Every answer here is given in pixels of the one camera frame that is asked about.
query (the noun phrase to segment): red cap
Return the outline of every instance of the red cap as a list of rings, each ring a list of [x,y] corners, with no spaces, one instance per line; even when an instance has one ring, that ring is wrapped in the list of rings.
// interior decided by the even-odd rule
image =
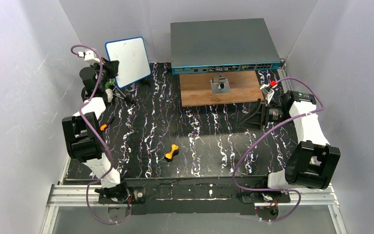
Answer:
[[[277,85],[277,82],[276,81],[272,81],[269,84],[270,84],[270,86],[275,87]]]

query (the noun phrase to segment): metal bracket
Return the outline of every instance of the metal bracket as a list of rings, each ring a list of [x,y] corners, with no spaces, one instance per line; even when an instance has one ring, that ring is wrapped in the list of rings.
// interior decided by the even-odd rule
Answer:
[[[267,104],[269,104],[270,101],[271,101],[272,98],[273,98],[273,95],[275,94],[274,89],[271,88],[269,84],[262,84],[262,85],[260,86],[260,90],[261,90],[262,93],[266,96]]]
[[[242,192],[242,194],[243,194],[243,193],[246,193],[247,191],[243,190],[243,189],[240,189],[240,192]],[[274,197],[274,199],[276,199],[276,197],[279,197],[279,200],[278,200],[279,203],[290,202],[289,194],[285,195],[285,194],[282,194],[282,193],[278,192],[276,194],[276,196]],[[243,203],[257,203],[257,202],[261,202],[261,201],[264,202],[261,198],[261,193],[259,193],[259,192],[254,192],[254,193],[249,193],[247,195],[242,195],[242,202]]]
[[[278,69],[278,74],[279,74],[280,79],[288,77],[285,68],[286,68],[286,66],[284,66],[283,69]],[[293,90],[292,86],[291,86],[291,83],[290,83],[290,80],[288,80],[288,79],[283,81],[281,83],[281,85],[283,87],[283,92],[284,93],[286,93],[288,90]]]
[[[210,80],[210,84],[214,94],[226,94],[231,92],[228,79],[222,77],[220,73],[213,74],[213,79]]]
[[[326,189],[296,189],[300,192],[302,199],[300,202],[301,206],[306,205],[339,205],[339,202],[336,198],[335,191],[333,186],[329,184]],[[298,201],[297,193],[289,193],[290,202],[289,203],[280,203],[278,206],[294,206]],[[266,206],[266,202],[257,202],[254,203],[254,206]]]
[[[51,234],[54,230],[56,216],[59,206],[49,206],[45,211],[45,219],[42,225],[41,234]]]
[[[343,223],[342,216],[340,215],[338,205],[328,205],[330,216],[336,230],[336,234],[347,234],[345,224]]]

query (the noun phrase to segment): wooden board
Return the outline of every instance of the wooden board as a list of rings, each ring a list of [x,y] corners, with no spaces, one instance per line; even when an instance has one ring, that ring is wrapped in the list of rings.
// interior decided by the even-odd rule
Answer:
[[[220,74],[228,79],[231,89],[228,94],[213,94],[210,85],[213,73],[180,75],[181,105],[202,106],[264,99],[256,72],[243,71]]]

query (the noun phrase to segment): black marble table surface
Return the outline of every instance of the black marble table surface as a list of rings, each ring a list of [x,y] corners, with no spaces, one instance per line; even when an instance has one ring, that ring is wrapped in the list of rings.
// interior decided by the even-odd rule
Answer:
[[[124,178],[231,176],[240,157],[263,131],[238,127],[238,119],[255,103],[182,107],[178,76],[166,72],[166,63],[151,64],[150,85],[134,83],[123,91],[137,105],[118,99],[100,118],[100,126],[115,116],[106,130],[114,165]],[[278,80],[277,71],[256,71],[260,83]],[[281,85],[273,98],[279,103]],[[269,123],[264,131],[272,128]],[[277,172],[297,145],[296,130],[288,123],[260,143],[240,166],[240,175]],[[180,147],[172,162],[164,160],[171,145]],[[94,179],[91,170],[71,160],[65,181]]]

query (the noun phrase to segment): white enclosure wall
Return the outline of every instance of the white enclosure wall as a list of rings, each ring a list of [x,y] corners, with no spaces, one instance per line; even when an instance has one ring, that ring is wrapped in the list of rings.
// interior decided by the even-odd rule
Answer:
[[[265,19],[279,56],[285,58],[317,2],[317,0],[59,1],[82,43],[97,48],[105,56],[105,42],[142,36],[150,62],[171,61],[170,23],[172,22],[248,18]]]
[[[319,0],[287,65],[326,105],[319,121],[341,150],[332,183],[347,231],[374,233],[374,1]]]
[[[58,1],[0,0],[0,234],[36,234],[67,158],[61,120],[82,100]]]

